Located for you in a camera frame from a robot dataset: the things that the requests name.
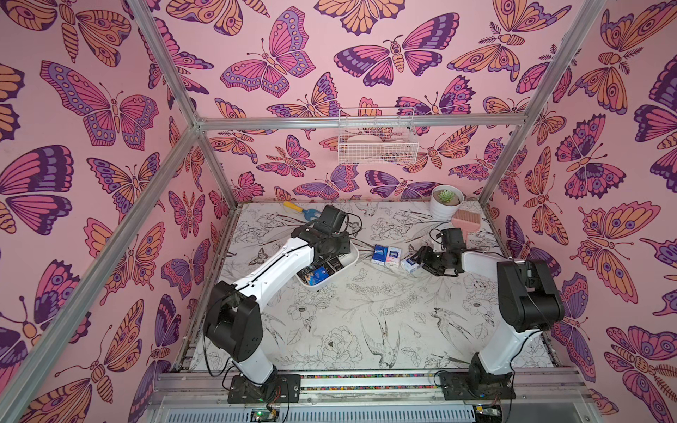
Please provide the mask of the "light pink tissue pack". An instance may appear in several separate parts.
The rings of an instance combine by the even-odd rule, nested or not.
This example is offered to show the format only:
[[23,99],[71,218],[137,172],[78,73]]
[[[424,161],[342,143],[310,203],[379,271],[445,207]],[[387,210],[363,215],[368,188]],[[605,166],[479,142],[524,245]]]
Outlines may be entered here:
[[406,259],[402,260],[400,262],[400,266],[404,271],[410,274],[421,268],[421,265],[414,257],[407,257]]

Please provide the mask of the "blue pocket tissue pack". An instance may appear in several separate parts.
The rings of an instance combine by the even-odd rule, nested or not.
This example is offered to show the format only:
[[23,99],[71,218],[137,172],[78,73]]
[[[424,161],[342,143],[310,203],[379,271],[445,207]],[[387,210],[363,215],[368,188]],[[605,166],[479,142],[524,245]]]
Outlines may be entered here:
[[388,248],[382,245],[376,244],[373,249],[373,253],[370,261],[372,264],[385,265],[388,257]]

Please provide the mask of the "pink white tissue pack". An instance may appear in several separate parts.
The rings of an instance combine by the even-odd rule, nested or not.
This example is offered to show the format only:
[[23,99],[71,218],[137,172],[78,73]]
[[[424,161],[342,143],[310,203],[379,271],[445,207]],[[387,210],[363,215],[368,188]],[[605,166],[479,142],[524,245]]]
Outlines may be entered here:
[[400,261],[402,259],[402,250],[401,248],[397,247],[388,247],[386,249],[386,256],[385,256],[385,265],[392,267],[392,268],[397,268],[400,266]]

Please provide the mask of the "white plastic storage box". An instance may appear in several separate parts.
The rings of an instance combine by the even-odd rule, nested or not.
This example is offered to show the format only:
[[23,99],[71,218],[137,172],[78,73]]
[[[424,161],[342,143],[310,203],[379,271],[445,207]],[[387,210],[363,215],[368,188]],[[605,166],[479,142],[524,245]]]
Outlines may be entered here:
[[[345,278],[349,271],[359,261],[359,256],[359,251],[356,246],[351,245],[351,252],[349,254],[312,263],[301,269],[301,271],[298,271],[293,276],[292,280],[300,283],[302,287],[305,287],[310,291],[319,291],[325,287],[329,287],[332,283]],[[307,283],[309,274],[322,266],[326,267],[327,270],[331,272],[331,277],[315,287],[309,286]]]

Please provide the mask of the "blue cartoon tissue pack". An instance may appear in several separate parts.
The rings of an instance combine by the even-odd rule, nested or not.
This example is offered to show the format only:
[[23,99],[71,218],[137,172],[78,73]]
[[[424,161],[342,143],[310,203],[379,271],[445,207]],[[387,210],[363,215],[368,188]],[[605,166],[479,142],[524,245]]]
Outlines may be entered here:
[[324,281],[326,281],[328,278],[331,277],[331,272],[327,270],[326,267],[322,266],[320,268],[315,269],[312,271],[308,278],[307,278],[307,283],[309,286],[315,287]]

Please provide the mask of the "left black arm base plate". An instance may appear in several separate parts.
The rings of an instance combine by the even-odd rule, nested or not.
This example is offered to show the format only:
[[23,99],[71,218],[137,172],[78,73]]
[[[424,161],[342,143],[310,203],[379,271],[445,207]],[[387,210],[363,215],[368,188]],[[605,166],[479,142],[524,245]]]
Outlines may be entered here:
[[230,404],[295,404],[299,402],[300,394],[299,374],[275,374],[261,385],[237,375],[228,388],[227,401]]

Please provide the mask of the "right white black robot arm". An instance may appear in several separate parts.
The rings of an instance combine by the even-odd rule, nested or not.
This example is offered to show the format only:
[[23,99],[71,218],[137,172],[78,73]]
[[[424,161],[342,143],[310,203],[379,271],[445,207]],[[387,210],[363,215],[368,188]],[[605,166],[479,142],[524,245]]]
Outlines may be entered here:
[[562,298],[554,277],[559,271],[540,258],[514,259],[493,252],[469,250],[462,230],[440,231],[436,251],[422,246],[408,261],[436,277],[458,277],[474,273],[496,283],[502,322],[490,342],[474,354],[468,369],[468,383],[477,389],[488,384],[508,384],[515,370],[513,361],[527,341],[552,329],[565,317]]

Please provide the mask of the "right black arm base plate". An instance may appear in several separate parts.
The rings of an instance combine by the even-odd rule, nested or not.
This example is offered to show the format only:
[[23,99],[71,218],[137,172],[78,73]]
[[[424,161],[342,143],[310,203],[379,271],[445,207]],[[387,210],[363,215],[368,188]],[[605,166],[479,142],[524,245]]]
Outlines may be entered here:
[[512,373],[481,375],[472,372],[438,371],[435,383],[442,390],[445,401],[494,401],[516,398],[512,387]]

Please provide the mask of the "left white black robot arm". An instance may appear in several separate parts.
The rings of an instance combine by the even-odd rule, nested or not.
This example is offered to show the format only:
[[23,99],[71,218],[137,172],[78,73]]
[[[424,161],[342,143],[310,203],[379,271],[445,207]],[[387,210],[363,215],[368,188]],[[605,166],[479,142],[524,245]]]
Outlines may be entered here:
[[261,347],[262,311],[287,283],[318,291],[344,276],[359,253],[348,232],[348,214],[325,206],[296,227],[287,242],[259,268],[236,282],[217,283],[202,325],[203,340],[225,351],[247,382],[271,384],[277,368]]

